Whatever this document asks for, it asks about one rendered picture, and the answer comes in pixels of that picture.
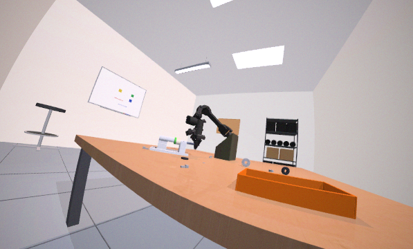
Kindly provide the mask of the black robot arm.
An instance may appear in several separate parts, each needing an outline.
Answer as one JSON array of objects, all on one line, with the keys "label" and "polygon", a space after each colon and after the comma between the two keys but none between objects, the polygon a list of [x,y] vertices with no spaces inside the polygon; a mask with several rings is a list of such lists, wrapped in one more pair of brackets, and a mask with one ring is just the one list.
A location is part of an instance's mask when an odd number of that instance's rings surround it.
[{"label": "black robot arm", "polygon": [[[199,105],[198,108],[196,109],[196,113],[193,116],[187,115],[186,117],[186,124],[192,125],[195,127],[202,127],[203,128],[203,123],[206,122],[205,119],[202,118],[202,114],[205,116],[208,116],[213,123],[215,123],[216,126],[218,126],[219,132],[222,134],[223,137],[228,137],[232,134],[233,130],[226,126],[225,124],[222,124],[211,112],[211,109],[207,105]],[[196,135],[195,128],[193,129],[188,129],[185,132],[186,136],[188,135]]]}]

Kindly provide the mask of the orange open tray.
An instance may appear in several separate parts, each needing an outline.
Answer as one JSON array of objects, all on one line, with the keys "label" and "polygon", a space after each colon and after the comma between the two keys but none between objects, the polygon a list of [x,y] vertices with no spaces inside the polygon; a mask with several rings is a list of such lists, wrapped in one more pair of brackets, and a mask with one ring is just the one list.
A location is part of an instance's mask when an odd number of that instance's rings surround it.
[{"label": "orange open tray", "polygon": [[245,168],[237,174],[235,191],[356,219],[357,196],[324,181]]}]

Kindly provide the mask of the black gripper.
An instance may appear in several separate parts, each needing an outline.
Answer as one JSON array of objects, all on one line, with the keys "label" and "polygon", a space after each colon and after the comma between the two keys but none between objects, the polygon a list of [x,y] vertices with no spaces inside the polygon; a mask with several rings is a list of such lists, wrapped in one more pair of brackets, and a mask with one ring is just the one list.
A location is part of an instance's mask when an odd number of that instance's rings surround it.
[{"label": "black gripper", "polygon": [[203,128],[202,127],[195,127],[196,135],[191,135],[190,138],[194,142],[194,149],[196,150],[199,144],[201,143],[201,139],[205,140],[205,136],[202,135]]}]

